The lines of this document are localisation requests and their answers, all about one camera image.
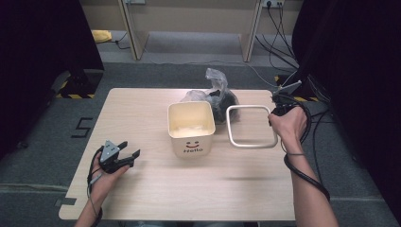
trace white bucket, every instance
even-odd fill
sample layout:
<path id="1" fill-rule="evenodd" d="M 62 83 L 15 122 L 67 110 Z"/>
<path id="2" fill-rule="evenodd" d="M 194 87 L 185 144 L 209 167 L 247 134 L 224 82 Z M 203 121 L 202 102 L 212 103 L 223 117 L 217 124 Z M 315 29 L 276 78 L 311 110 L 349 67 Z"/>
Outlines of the white bucket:
<path id="1" fill-rule="evenodd" d="M 168 134 L 175 154 L 182 158 L 206 155 L 216 126 L 207 101 L 189 101 L 168 107 Z"/>

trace wooden table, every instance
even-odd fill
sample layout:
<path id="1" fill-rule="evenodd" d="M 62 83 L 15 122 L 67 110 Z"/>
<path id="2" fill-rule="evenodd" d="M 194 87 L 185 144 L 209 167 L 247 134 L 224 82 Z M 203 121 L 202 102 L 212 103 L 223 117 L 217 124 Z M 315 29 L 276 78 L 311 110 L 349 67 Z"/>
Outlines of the wooden table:
<path id="1" fill-rule="evenodd" d="M 226 125 L 219 125 L 208 155 L 191 160 L 175 155 L 167 131 L 167 108 L 187 91 L 110 91 L 66 195 L 76 202 L 61 207 L 62 219 L 78 218 L 88 200 L 86 177 L 91 159 L 109 139 L 115 144 L 129 142 L 120 151 L 120 159 L 138 149 L 141 156 L 103 203 L 104 219 L 295 220 L 290 174 L 279 145 L 234 148 Z M 274 107 L 268 91 L 233 92 L 240 104 Z M 240 121 L 232 127 L 240 141 L 257 143 L 272 137 L 266 113 L 241 111 Z"/>

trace black cable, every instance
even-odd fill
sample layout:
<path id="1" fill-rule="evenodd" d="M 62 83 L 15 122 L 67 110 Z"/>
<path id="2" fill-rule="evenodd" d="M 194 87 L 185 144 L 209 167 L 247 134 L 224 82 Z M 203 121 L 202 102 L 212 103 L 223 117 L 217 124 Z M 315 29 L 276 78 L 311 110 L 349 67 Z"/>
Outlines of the black cable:
<path id="1" fill-rule="evenodd" d="M 321 175 L 321 170 L 319 168 L 319 163 L 318 163 L 318 157 L 317 157 L 317 152 L 316 152 L 316 130 L 322 120 L 322 118 L 328 113 L 328 110 L 322 112 L 322 115 L 319 117 L 318 122 L 316 123 L 315 129 L 313 130 L 313 139 L 312 139 L 312 147 L 313 147 L 313 157 L 315 158 L 315 166 L 316 166 L 316 171 L 318 172 L 318 177 L 319 177 L 319 181 L 321 182 L 321 184 L 323 185 L 323 179 L 322 179 L 322 175 Z"/>
<path id="2" fill-rule="evenodd" d="M 92 178 L 93 178 L 94 173 L 96 173 L 97 171 L 99 171 L 100 168 L 96 169 L 95 171 L 92 171 L 92 169 L 94 168 L 94 161 L 95 161 L 95 158 L 97 157 L 97 155 L 99 154 L 99 152 L 101 152 L 103 149 L 104 149 L 104 147 L 102 146 L 102 147 L 100 147 L 100 148 L 95 152 L 95 155 L 94 155 L 94 157 L 92 158 L 91 166 L 90 166 L 90 168 L 89 168 L 88 178 L 86 179 L 86 180 L 87 180 L 87 183 L 88 183 L 88 187 L 87 187 L 88 199 L 90 200 L 90 202 L 91 202 L 91 204 L 92 204 L 92 207 L 94 208 L 95 215 L 96 215 L 96 220 L 95 220 L 95 222 L 91 225 L 91 227 L 96 227 L 96 226 L 98 225 L 98 223 L 101 221 L 101 218 L 103 217 L 103 209 L 100 207 L 99 213 L 97 214 L 97 213 L 96 213 L 95 206 L 94 206 L 94 203 L 92 202 L 92 198 L 91 198 L 91 192 L 92 192 L 92 184 L 91 184 L 91 181 L 92 181 Z"/>
<path id="3" fill-rule="evenodd" d="M 303 135 L 301 136 L 301 144 L 304 142 L 304 140 L 306 139 L 307 135 L 309 134 L 310 128 L 311 128 L 311 114 L 309 112 L 309 109 L 300 101 L 296 100 L 295 98 L 293 98 L 292 96 L 285 96 L 285 95 L 281 95 L 281 94 L 277 94 L 276 96 L 279 97 L 283 97 L 286 99 L 289 99 L 291 101 L 293 101 L 294 103 L 296 103 L 297 106 L 301 107 L 306 115 L 306 127 L 305 127 L 305 131 L 303 133 Z M 324 113 L 322 113 L 320 120 L 323 118 L 323 116 L 325 115 L 325 113 L 327 113 L 328 110 L 326 110 Z M 314 132 L 313 132 L 313 140 L 315 139 L 315 133 L 316 133 L 316 128 L 318 127 L 318 125 L 316 125 Z M 317 164 L 317 157 L 316 157 L 316 150 L 315 147 L 313 147 L 314 153 L 315 153 L 315 164 Z M 311 183 L 313 186 L 315 186 L 317 189 L 319 189 L 322 193 L 324 193 L 324 195 L 327 197 L 327 200 L 330 201 L 330 194 L 327 191 L 327 189 L 323 186 L 322 183 L 319 183 L 317 181 L 315 181 L 314 179 L 312 179 L 311 177 L 307 176 L 306 174 L 304 174 L 302 171 L 300 171 L 299 169 L 297 169 L 295 166 L 293 166 L 288 159 L 288 156 L 291 155 L 290 153 L 286 152 L 286 156 L 284 157 L 284 163 L 286 164 L 286 166 L 289 168 L 289 170 L 291 170 L 293 173 L 295 173 L 297 176 L 299 176 L 301 179 L 307 181 L 308 183 Z M 320 171 L 318 171 L 318 176 L 319 179 L 322 180 L 321 175 L 320 175 Z"/>
<path id="4" fill-rule="evenodd" d="M 130 49 L 130 47 L 121 47 L 120 46 L 120 42 L 127 36 L 127 32 L 123 35 L 123 37 L 119 40 L 116 41 L 107 41 L 107 42 L 102 42 L 99 44 L 107 44 L 107 43 L 112 43 L 112 44 L 116 44 L 118 46 L 119 49 Z"/>
<path id="5" fill-rule="evenodd" d="M 293 55 L 292 51 L 290 50 L 289 44 L 288 44 L 288 42 L 287 42 L 287 39 L 286 39 L 285 37 L 283 37 L 283 35 L 282 35 L 281 32 L 280 32 L 280 27 L 281 27 L 282 24 L 283 24 L 283 21 L 282 21 L 283 16 L 282 16 L 282 14 L 281 14 L 281 10 L 280 10 L 280 24 L 279 24 L 279 26 L 277 26 L 277 24 L 275 23 L 273 17 L 271 16 L 270 8 L 269 8 L 269 7 L 268 7 L 268 14 L 269 14 L 269 17 L 271 18 L 271 21 L 273 22 L 273 24 L 274 24 L 276 30 L 277 30 L 276 36 L 280 35 L 281 39 L 282 39 L 282 40 L 284 41 L 284 43 L 286 44 L 289 53 L 291 53 L 291 55 Z"/>
<path id="6" fill-rule="evenodd" d="M 283 36 L 282 37 L 284 37 L 283 41 L 286 44 L 290 55 L 292 56 L 293 59 L 295 59 L 295 55 L 294 55 L 294 52 L 292 51 L 292 47 L 288 44 L 286 33 L 284 32 L 284 25 L 283 25 L 284 8 L 283 8 L 283 6 L 281 4 L 279 4 L 278 8 L 279 8 L 279 13 L 280 13 L 280 24 L 279 24 L 278 28 L 280 29 L 280 27 L 281 27 L 281 30 L 283 31 Z"/>
<path id="7" fill-rule="evenodd" d="M 307 176 L 302 171 L 300 171 L 298 168 L 293 166 L 292 163 L 289 162 L 287 154 L 286 154 L 286 156 L 284 156 L 284 163 L 289 168 L 289 170 L 291 170 L 293 173 L 295 173 L 298 177 L 300 177 L 301 179 L 307 181 L 308 183 L 311 183 L 313 186 L 318 188 L 322 193 L 324 193 L 324 195 L 326 196 L 327 200 L 330 201 L 330 193 L 327 191 L 327 189 L 325 189 L 325 187 L 321 183 L 315 181 L 313 178 Z"/>
<path id="8" fill-rule="evenodd" d="M 263 45 L 263 44 L 260 42 L 260 40 L 259 40 L 259 38 L 257 38 L 257 36 L 255 36 L 255 38 L 256 38 L 256 40 L 263 46 L 263 48 L 264 48 L 266 51 L 269 52 L 270 64 L 271 64 L 271 66 L 272 66 L 273 68 L 275 68 L 275 69 L 277 69 L 277 70 L 284 71 L 284 72 L 293 73 L 293 72 L 291 72 L 291 71 L 288 71 L 288 70 L 285 70 L 285 69 L 281 69 L 281 68 L 275 67 L 275 66 L 271 63 L 271 55 L 270 55 L 270 54 L 273 54 L 274 56 L 276 56 L 277 58 L 279 58 L 281 61 L 284 61 L 285 63 L 287 63 L 288 65 L 294 67 L 295 69 L 297 68 L 295 65 L 291 64 L 289 61 L 285 60 L 283 57 L 281 57 L 280 55 L 278 55 L 277 53 L 275 53 L 274 51 L 272 51 L 272 50 L 271 50 L 272 46 L 270 46 L 270 49 L 268 49 L 265 45 Z"/>

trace power strip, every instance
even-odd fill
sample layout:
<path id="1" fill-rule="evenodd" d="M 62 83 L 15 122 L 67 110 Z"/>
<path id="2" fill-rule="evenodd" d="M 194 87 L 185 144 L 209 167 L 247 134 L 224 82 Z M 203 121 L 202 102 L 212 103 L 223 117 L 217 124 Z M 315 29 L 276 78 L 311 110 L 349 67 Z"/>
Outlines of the power strip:
<path id="1" fill-rule="evenodd" d="M 263 0 L 263 8 L 268 7 L 268 2 L 271 2 L 271 9 L 279 9 L 284 5 L 284 0 Z"/>

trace black fabric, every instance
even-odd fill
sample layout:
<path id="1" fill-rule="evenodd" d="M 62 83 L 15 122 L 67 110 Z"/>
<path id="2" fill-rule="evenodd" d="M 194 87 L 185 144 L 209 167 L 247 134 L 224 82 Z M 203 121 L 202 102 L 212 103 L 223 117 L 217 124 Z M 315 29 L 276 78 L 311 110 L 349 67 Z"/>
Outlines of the black fabric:
<path id="1" fill-rule="evenodd" d="M 304 1 L 292 37 L 297 58 L 305 56 L 329 4 L 318 2 Z M 401 2 L 344 2 L 307 73 L 330 95 L 357 156 L 401 223 Z"/>
<path id="2" fill-rule="evenodd" d="M 78 0 L 0 2 L 0 158 L 24 138 L 64 71 L 103 69 Z"/>

